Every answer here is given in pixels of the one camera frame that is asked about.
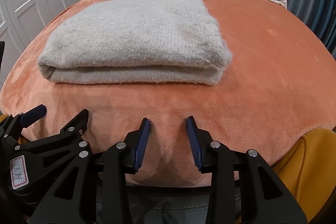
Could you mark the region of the white knitted sweater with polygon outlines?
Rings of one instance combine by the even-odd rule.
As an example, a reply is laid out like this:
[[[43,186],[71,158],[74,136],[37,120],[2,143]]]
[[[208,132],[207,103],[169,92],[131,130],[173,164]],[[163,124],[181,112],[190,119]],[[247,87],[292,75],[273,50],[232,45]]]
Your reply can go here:
[[[56,27],[38,65],[52,82],[215,85],[231,61],[203,0],[112,0]]]

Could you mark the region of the orange plush bed blanket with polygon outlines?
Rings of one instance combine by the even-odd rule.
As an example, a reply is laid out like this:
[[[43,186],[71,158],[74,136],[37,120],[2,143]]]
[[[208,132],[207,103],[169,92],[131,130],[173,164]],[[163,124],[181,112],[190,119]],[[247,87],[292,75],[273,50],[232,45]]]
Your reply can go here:
[[[267,0],[203,0],[232,52],[215,86],[196,84],[72,85],[51,83],[37,59],[51,32],[87,6],[81,0],[30,42],[1,88],[1,111],[16,115],[43,104],[47,115],[23,131],[28,140],[56,134],[82,109],[90,113],[84,134],[93,152],[105,151],[139,128],[151,133],[134,184],[205,186],[208,174],[194,165],[185,120],[232,150],[257,150],[280,160],[305,133],[335,127],[335,60],[307,26]]]

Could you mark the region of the yellow jacket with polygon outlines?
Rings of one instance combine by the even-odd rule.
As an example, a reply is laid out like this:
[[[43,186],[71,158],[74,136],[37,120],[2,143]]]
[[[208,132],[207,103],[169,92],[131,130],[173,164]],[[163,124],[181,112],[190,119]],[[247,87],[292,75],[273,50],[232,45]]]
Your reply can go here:
[[[298,202],[307,223],[335,223],[333,131],[319,128],[303,135],[271,168]],[[126,182],[131,223],[206,223],[210,186],[155,188]],[[101,192],[98,188],[96,223],[103,223]]]

